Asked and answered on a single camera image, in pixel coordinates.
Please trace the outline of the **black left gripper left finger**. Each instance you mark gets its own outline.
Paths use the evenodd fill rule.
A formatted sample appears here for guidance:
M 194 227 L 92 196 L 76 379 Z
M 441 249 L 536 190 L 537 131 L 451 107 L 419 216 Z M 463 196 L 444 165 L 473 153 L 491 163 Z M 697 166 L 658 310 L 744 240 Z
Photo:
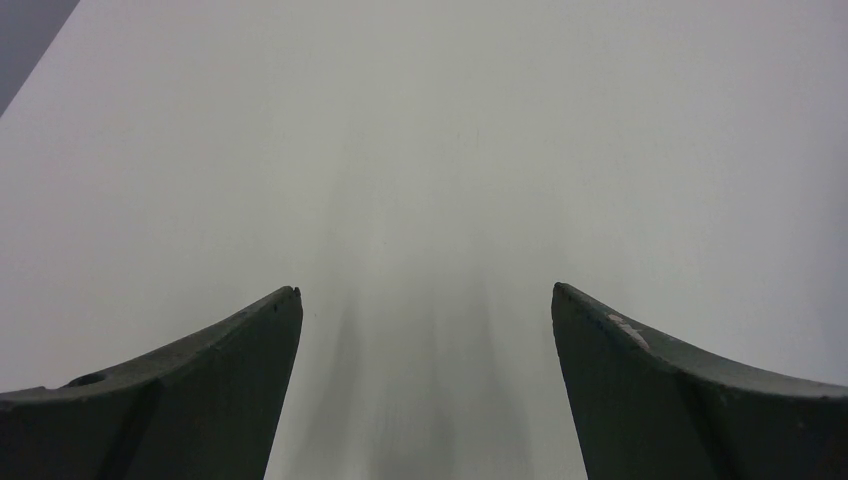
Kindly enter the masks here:
M 301 293 L 54 389 L 1 396 L 5 479 L 261 479 L 294 366 Z

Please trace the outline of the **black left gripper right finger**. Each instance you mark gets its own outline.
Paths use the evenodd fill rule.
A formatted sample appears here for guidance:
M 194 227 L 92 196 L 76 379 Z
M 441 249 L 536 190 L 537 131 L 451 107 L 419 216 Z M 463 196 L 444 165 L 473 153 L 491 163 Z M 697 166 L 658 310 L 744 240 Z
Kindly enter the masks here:
M 553 334 L 591 479 L 843 479 L 847 390 L 745 365 L 558 283 Z

